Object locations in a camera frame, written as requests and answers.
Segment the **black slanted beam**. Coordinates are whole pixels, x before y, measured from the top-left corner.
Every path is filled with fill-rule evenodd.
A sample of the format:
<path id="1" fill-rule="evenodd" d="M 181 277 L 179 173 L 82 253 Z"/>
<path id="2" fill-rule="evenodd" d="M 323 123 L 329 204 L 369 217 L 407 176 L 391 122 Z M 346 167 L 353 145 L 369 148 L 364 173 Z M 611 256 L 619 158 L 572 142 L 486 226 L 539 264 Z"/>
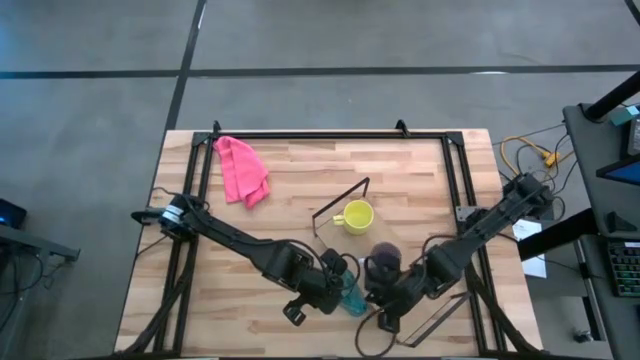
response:
<path id="1" fill-rule="evenodd" d="M 599 233 L 593 211 L 586 209 L 542 230 L 534 237 L 533 244 L 541 254 L 544 254 L 554 248 L 576 241 L 582 235 L 598 235 Z"/>

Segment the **white paper sheet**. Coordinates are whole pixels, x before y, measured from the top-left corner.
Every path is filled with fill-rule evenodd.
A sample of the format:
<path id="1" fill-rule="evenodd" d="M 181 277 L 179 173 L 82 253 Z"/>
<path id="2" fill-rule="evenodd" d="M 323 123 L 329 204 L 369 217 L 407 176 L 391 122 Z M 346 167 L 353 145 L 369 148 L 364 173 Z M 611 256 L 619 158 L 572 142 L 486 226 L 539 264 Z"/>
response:
<path id="1" fill-rule="evenodd" d="M 519 243 L 524 274 L 536 278 L 547 278 L 545 256 L 533 244 L 534 237 L 543 230 L 542 224 L 521 219 L 512 225 L 512 233 Z"/>

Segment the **black metal table frame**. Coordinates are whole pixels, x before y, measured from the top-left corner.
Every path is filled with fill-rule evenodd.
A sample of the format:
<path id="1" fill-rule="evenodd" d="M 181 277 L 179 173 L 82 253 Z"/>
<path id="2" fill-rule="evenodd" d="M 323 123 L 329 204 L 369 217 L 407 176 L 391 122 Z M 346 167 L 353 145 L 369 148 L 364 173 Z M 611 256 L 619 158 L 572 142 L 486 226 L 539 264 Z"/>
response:
<path id="1" fill-rule="evenodd" d="M 269 172 L 269 196 L 252 209 L 225 200 L 216 154 L 191 154 L 195 131 L 175 130 L 164 140 L 151 204 L 167 204 L 173 191 L 203 192 L 211 213 L 258 238 L 294 238 L 317 251 L 312 215 L 369 177 L 366 197 L 397 234 L 405 260 L 423 243 L 456 230 L 455 207 L 494 205 L 501 182 L 490 138 L 469 130 L 238 130 Z M 469 304 L 461 306 L 417 348 L 391 346 L 374 321 L 338 309 L 308 309 L 292 325 L 283 315 L 292 294 L 264 279 L 246 259 L 209 240 L 196 252 L 181 353 L 185 357 L 354 357 L 360 351 L 391 356 L 469 356 L 478 343 Z"/>

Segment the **wooden shelf with black frame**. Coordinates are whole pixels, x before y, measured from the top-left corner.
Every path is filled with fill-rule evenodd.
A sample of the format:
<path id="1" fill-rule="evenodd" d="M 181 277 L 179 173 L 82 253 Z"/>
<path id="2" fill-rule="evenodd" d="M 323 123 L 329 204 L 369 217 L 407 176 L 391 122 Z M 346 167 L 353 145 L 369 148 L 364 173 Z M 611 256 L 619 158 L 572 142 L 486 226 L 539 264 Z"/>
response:
<path id="1" fill-rule="evenodd" d="M 369 183 L 369 177 L 363 178 L 312 215 L 313 234 L 327 248 L 355 254 L 370 251 L 383 242 L 400 244 L 397 234 L 366 197 Z M 353 202 L 356 202 L 355 210 L 364 211 L 366 224 L 362 229 L 347 224 L 346 210 Z"/>

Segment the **teal translucent cup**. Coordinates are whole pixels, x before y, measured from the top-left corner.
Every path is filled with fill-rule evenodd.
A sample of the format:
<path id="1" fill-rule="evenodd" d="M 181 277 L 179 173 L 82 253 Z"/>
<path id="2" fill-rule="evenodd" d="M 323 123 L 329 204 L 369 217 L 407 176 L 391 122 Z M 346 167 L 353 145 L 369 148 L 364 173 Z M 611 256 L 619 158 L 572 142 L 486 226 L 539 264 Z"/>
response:
<path id="1" fill-rule="evenodd" d="M 351 296 L 352 299 L 356 301 L 356 315 L 353 317 L 361 317 L 365 315 L 368 311 L 368 305 L 362 291 L 360 290 L 358 280 L 355 275 L 350 270 L 346 270 L 342 275 L 342 280 L 346 286 L 342 291 L 342 297 Z"/>

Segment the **dark purple mug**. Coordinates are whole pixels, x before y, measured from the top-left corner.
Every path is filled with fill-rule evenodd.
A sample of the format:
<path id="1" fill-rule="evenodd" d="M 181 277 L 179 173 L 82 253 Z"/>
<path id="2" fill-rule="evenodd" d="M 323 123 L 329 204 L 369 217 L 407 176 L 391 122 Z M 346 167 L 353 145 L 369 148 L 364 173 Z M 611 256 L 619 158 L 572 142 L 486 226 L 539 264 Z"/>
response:
<path id="1" fill-rule="evenodd" d="M 381 242 L 372 248 L 368 268 L 378 273 L 399 272 L 401 261 L 402 254 L 396 245 Z"/>

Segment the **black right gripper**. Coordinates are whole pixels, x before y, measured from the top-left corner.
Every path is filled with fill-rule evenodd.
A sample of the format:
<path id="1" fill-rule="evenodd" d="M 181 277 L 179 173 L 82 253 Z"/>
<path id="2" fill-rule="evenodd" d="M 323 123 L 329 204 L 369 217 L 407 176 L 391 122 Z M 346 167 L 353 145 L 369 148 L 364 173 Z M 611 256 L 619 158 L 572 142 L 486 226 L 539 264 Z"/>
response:
<path id="1" fill-rule="evenodd" d="M 397 334 L 400 331 L 401 318 L 424 297 L 425 273 L 407 272 L 403 275 L 401 269 L 391 269 L 386 272 L 384 262 L 379 256 L 366 257 L 363 269 L 365 289 L 369 293 L 379 295 L 386 283 L 386 288 L 377 300 L 381 310 L 377 315 L 378 328 Z"/>

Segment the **blue-lit screen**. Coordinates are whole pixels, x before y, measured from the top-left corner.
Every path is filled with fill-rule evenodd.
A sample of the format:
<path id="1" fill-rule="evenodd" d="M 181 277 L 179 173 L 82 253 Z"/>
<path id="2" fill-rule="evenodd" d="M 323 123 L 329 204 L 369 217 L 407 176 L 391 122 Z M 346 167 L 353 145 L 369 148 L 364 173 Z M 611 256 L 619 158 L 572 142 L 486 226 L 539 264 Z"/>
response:
<path id="1" fill-rule="evenodd" d="M 640 186 L 640 158 L 629 158 L 602 167 L 596 171 L 596 176 Z"/>

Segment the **black diagonal pole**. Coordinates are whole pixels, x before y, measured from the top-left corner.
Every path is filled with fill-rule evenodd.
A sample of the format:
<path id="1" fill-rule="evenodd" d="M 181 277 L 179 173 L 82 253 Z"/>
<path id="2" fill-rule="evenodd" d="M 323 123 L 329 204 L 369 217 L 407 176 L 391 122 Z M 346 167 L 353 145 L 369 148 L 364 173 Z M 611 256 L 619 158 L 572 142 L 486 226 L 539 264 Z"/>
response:
<path id="1" fill-rule="evenodd" d="M 582 110 L 586 119 L 594 123 L 601 123 L 604 117 L 624 101 L 640 92 L 640 71 L 633 74 L 616 88 L 605 94 Z"/>

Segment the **pink cloth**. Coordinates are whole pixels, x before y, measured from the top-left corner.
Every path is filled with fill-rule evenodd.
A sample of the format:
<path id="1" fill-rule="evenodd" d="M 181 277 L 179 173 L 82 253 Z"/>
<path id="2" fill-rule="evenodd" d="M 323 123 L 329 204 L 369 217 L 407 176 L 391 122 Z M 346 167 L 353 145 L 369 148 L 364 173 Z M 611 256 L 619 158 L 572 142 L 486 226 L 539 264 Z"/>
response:
<path id="1" fill-rule="evenodd" d="M 227 203 L 241 202 L 252 209 L 270 194 L 269 172 L 255 150 L 230 136 L 221 136 L 213 145 L 220 157 Z"/>

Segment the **dark grey desk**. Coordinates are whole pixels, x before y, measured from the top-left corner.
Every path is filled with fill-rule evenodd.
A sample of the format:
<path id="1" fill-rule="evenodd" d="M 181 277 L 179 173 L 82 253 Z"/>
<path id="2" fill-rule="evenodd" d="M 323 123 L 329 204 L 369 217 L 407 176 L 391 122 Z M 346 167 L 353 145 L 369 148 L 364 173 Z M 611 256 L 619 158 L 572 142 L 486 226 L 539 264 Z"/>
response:
<path id="1" fill-rule="evenodd" d="M 598 169 L 620 160 L 623 131 L 593 123 L 578 107 L 563 109 L 598 233 L 579 238 L 593 280 L 614 360 L 640 360 L 640 297 L 617 297 L 606 259 L 610 240 L 640 242 L 640 186 L 599 178 Z"/>

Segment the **teal box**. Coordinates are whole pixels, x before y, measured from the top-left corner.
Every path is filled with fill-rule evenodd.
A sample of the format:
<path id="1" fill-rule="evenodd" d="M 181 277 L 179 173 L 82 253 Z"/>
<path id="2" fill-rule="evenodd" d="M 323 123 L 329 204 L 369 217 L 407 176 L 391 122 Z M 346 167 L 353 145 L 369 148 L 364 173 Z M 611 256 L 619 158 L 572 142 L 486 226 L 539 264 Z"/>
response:
<path id="1" fill-rule="evenodd" d="M 609 113 L 609 121 L 614 126 L 622 126 L 640 116 L 640 106 L 638 104 L 616 108 Z"/>

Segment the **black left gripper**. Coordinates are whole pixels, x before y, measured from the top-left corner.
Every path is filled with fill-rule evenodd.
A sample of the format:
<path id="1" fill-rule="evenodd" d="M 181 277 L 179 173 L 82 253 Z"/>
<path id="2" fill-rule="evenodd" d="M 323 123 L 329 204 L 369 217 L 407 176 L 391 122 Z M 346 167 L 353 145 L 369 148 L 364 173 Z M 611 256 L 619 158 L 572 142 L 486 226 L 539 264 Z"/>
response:
<path id="1" fill-rule="evenodd" d="M 292 281 L 285 282 L 288 289 L 299 294 L 283 308 L 284 316 L 295 326 L 300 326 L 306 319 L 302 311 L 304 305 L 330 315 L 340 303 L 340 307 L 350 316 L 356 315 L 356 301 L 351 296 L 342 297 L 344 281 L 340 276 L 348 268 L 346 261 L 333 248 L 328 248 L 320 256 L 320 260 L 330 274 L 329 278 L 321 270 L 311 269 L 304 270 L 296 274 Z"/>

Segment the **grey metal bracket plate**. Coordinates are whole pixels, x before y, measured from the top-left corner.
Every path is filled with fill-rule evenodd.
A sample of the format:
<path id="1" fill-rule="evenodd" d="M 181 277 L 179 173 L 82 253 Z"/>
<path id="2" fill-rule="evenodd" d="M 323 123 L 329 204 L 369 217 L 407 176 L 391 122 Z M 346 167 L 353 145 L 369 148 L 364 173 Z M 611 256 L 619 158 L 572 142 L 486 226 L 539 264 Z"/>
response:
<path id="1" fill-rule="evenodd" d="M 458 222 L 471 222 L 477 221 L 477 218 L 484 211 L 483 208 L 478 206 L 456 206 L 455 216 Z"/>

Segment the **yellow mug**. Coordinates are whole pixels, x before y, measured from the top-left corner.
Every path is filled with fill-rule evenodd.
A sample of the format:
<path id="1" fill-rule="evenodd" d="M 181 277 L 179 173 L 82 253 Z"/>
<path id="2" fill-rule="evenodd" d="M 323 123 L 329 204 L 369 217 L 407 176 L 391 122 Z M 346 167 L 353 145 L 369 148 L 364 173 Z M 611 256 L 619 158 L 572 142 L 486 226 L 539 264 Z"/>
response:
<path id="1" fill-rule="evenodd" d="M 373 207 L 364 200 L 349 202 L 341 214 L 332 218 L 335 226 L 342 227 L 351 235 L 365 234 L 375 219 Z"/>

